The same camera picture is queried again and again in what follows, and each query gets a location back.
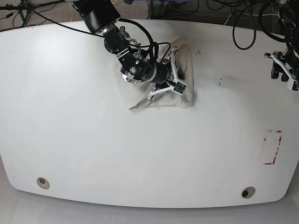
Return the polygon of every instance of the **white cloth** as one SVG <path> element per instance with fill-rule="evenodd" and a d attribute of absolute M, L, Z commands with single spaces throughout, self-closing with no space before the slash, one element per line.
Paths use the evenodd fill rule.
<path fill-rule="evenodd" d="M 116 86 L 120 91 L 121 98 L 125 106 L 129 110 L 140 109 L 144 107 L 157 107 L 157 106 L 178 106 L 187 108 L 192 106 L 193 101 L 193 68 L 192 68 L 192 54 L 189 50 L 189 46 L 184 40 L 176 40 L 171 43 L 171 48 L 173 46 L 178 47 L 178 51 L 175 55 L 176 65 L 179 67 L 181 72 L 183 72 L 187 87 L 182 96 L 168 91 L 161 93 L 154 98 L 154 100 L 149 101 L 147 99 L 148 91 L 152 89 L 152 83 L 143 84 L 131 84 L 125 82 L 120 75 L 121 65 L 115 67 Z M 159 51 L 159 56 L 162 57 L 167 47 L 164 50 Z"/>

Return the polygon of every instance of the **white table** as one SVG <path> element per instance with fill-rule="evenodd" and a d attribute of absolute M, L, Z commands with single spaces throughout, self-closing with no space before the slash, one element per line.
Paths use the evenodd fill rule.
<path fill-rule="evenodd" d="M 101 38 L 56 25 L 0 34 L 0 154 L 11 185 L 135 207 L 282 198 L 299 159 L 299 95 L 270 79 L 272 61 L 263 54 L 285 45 L 258 32 L 254 47 L 240 51 L 231 27 L 139 22 L 157 42 L 180 36 L 192 45 L 194 107 L 126 110 L 109 66 L 116 58 Z M 86 30 L 82 22 L 67 25 Z M 147 44 L 138 28 L 125 26 Z M 252 31 L 238 29 L 236 38 L 248 45 Z M 272 162 L 280 134 L 267 130 L 282 131 L 273 165 L 264 163 Z M 48 190 L 37 185 L 38 177 L 50 182 Z M 242 198 L 250 186 L 256 193 Z"/>

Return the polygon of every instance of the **round hole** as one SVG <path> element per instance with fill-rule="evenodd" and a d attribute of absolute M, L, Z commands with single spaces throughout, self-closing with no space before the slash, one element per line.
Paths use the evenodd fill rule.
<path fill-rule="evenodd" d="M 49 188 L 50 188 L 50 184 L 49 184 L 49 182 L 48 182 L 46 179 L 42 178 L 42 177 L 39 177 L 39 178 L 37 179 L 37 184 L 38 184 L 38 186 L 40 186 L 42 189 L 49 189 Z"/>
<path fill-rule="evenodd" d="M 255 192 L 256 192 L 256 189 L 254 187 L 248 187 L 242 191 L 241 196 L 242 196 L 242 198 L 248 199 L 248 198 L 251 198 Z"/>

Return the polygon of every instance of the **yellow cable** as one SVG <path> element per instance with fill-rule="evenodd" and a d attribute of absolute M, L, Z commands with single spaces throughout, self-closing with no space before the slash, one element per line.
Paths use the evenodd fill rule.
<path fill-rule="evenodd" d="M 73 13 L 73 15 L 71 16 L 71 22 L 73 22 L 75 13 L 76 13 L 76 11 L 75 11 L 75 12 Z"/>

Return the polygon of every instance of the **crumpled cloth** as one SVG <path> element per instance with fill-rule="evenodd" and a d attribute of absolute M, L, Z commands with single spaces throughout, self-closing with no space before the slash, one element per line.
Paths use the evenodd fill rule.
<path fill-rule="evenodd" d="M 178 51 L 175 54 L 176 66 L 179 67 L 180 73 L 183 74 L 183 81 L 187 87 L 182 96 L 172 92 L 164 92 L 153 98 L 152 101 L 148 100 L 148 91 L 152 89 L 152 83 L 132 84 L 123 80 L 121 77 L 121 64 L 115 66 L 114 77 L 117 89 L 124 105 L 129 110 L 140 109 L 145 107 L 164 107 L 164 106 L 177 106 L 188 108 L 192 106 L 193 102 L 193 67 L 192 67 L 192 54 L 189 46 L 185 40 L 176 40 L 171 42 L 171 48 L 176 46 Z M 159 59 L 167 50 L 167 47 L 159 51 Z"/>

